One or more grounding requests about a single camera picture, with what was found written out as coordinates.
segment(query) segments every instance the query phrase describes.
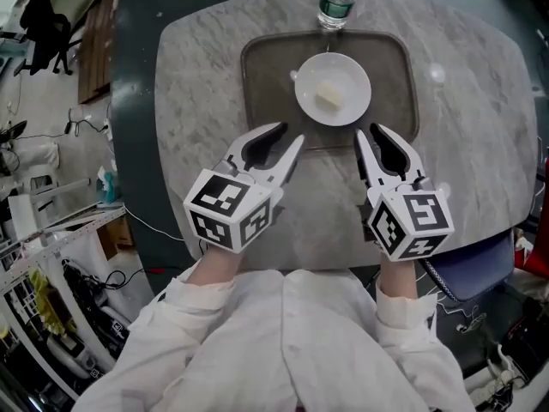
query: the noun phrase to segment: food piece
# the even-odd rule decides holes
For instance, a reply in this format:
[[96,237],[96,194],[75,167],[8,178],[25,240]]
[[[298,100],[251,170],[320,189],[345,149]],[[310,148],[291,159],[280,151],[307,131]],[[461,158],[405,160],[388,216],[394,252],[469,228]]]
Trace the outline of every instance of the food piece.
[[330,81],[324,80],[318,84],[316,97],[325,106],[338,110],[341,108],[341,102],[343,101],[341,92]]

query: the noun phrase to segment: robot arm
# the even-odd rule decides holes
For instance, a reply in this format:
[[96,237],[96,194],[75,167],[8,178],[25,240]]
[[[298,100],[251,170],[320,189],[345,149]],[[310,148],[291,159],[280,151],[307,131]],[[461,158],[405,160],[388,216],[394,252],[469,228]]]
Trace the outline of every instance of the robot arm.
[[362,130],[354,139],[367,187],[361,209],[365,237],[371,231],[391,261],[429,257],[454,232],[446,196],[435,191],[419,155],[404,139],[379,124],[372,124],[370,133],[377,151]]
[[271,149],[287,124],[267,124],[238,137],[212,170],[202,169],[184,200],[193,234],[241,252],[274,220],[277,203],[297,164],[305,137],[296,137],[272,166]]

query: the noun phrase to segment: brown tray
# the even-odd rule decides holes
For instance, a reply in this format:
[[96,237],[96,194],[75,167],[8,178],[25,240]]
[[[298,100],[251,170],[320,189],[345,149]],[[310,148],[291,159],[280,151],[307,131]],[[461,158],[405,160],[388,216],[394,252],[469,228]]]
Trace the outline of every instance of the brown tray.
[[[371,103],[356,122],[328,127],[299,106],[290,77],[310,57],[338,52],[359,63],[371,82]],[[371,122],[388,126],[408,142],[418,134],[419,113],[406,47],[393,35],[366,31],[279,33],[250,41],[240,56],[244,102],[250,128],[287,122],[286,147],[305,134],[307,149],[351,148],[353,132]]]

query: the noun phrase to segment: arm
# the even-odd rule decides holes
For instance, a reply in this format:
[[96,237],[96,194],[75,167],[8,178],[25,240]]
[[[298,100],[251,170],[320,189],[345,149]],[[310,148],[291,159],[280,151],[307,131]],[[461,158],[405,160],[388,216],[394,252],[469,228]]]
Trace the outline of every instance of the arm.
[[142,309],[117,364],[84,392],[74,412],[153,407],[220,316],[241,258],[210,246],[195,267],[173,279],[163,300]]
[[377,339],[432,409],[474,410],[454,355],[426,324],[437,295],[418,298],[412,261],[391,263],[385,255],[377,283]]

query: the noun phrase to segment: marble table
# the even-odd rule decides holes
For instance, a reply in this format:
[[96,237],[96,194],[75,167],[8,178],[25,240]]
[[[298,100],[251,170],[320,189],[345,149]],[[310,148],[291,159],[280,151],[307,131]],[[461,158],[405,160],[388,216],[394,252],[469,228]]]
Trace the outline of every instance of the marble table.
[[[182,202],[201,169],[248,130],[240,52],[258,36],[316,28],[317,2],[231,0],[171,23],[160,37],[154,94],[160,158],[195,258],[200,252]],[[392,33],[408,48],[419,104],[413,147],[435,184],[450,188],[455,234],[444,250],[522,221],[534,190],[537,135],[518,46],[471,15],[425,0],[357,0],[347,25]],[[433,74],[433,64],[444,78]],[[364,199],[352,151],[303,154],[286,187],[286,210],[252,243],[246,267],[377,264],[356,210]]]

